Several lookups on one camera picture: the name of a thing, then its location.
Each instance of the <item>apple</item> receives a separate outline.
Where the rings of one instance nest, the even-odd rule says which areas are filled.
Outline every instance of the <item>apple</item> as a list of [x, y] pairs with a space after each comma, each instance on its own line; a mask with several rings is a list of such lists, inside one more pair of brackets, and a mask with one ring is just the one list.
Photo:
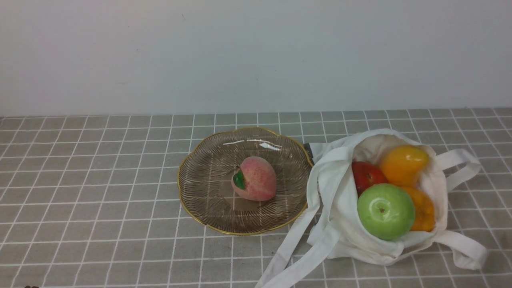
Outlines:
[[261, 157], [251, 156], [235, 171], [231, 186], [244, 199], [266, 201], [275, 196], [277, 182], [272, 165]]
[[357, 196], [361, 196], [361, 193], [375, 184], [388, 183], [384, 173], [368, 162], [352, 162], [352, 174], [354, 174]]
[[405, 235], [416, 217], [411, 197], [403, 189], [387, 183], [366, 189], [357, 201], [357, 212], [365, 229], [382, 240]]

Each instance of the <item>bag strap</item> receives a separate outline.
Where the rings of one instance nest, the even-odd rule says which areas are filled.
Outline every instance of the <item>bag strap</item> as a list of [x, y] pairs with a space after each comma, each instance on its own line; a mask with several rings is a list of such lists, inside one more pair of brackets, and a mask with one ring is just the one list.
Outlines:
[[455, 266], [463, 269], [482, 268], [489, 254], [482, 244], [453, 231], [440, 232], [434, 241], [450, 247], [453, 251]]
[[[281, 246], [279, 246], [274, 257], [268, 264], [267, 269], [261, 275], [260, 280], [256, 284], [256, 288], [263, 287], [265, 283], [267, 283], [272, 278], [276, 277], [281, 271], [283, 271], [286, 265], [288, 264], [288, 261], [290, 260], [293, 251], [297, 247], [298, 242], [300, 241], [302, 235], [304, 235], [309, 223], [311, 223], [311, 221], [313, 220], [316, 211], [318, 211], [318, 209], [320, 208], [320, 197], [318, 195], [317, 183], [318, 176], [323, 164], [332, 161], [346, 160], [347, 151], [348, 149], [344, 147], [333, 149], [326, 156], [322, 157], [311, 169], [311, 173], [309, 174], [308, 183], [306, 187], [308, 208], [290, 228], [290, 231], [283, 240], [283, 243], [281, 243]], [[336, 189], [339, 186], [342, 177], [343, 174], [339, 173], [337, 175], [337, 178], [333, 179], [333, 181], [331, 182], [332, 187], [335, 187], [332, 193], [336, 193]]]
[[320, 239], [296, 263], [268, 281], [263, 288], [289, 288], [311, 273], [324, 261], [341, 238], [339, 229], [329, 222]]
[[475, 177], [482, 167], [478, 159], [464, 149], [455, 149], [437, 155], [435, 161], [441, 170], [467, 163], [464, 168], [446, 178], [446, 188], [448, 191]]

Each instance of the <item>pink peach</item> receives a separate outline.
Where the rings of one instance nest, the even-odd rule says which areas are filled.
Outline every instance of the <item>pink peach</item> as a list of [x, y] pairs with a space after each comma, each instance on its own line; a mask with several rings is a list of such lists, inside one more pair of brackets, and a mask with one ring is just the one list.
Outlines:
[[247, 157], [240, 165], [240, 169], [235, 171], [231, 178], [231, 186], [244, 199], [266, 201], [275, 196], [277, 178], [267, 160], [251, 156]]

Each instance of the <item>fruit plate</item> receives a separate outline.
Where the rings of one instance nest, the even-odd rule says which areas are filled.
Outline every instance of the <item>fruit plate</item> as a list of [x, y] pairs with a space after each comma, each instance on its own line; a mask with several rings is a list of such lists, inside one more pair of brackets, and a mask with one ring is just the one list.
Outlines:
[[[266, 159], [277, 177], [268, 201], [240, 198], [231, 178], [249, 156]], [[304, 147], [263, 128], [242, 128], [204, 139], [181, 163], [178, 188], [183, 208], [200, 223], [222, 233], [254, 235], [293, 222], [307, 206], [306, 185], [313, 166]]]

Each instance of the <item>white wall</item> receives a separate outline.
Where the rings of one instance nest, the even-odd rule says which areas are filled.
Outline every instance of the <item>white wall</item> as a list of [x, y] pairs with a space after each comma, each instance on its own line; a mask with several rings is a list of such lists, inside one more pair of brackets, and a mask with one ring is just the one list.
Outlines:
[[511, 15], [510, 0], [1, 0], [0, 115], [512, 106]]

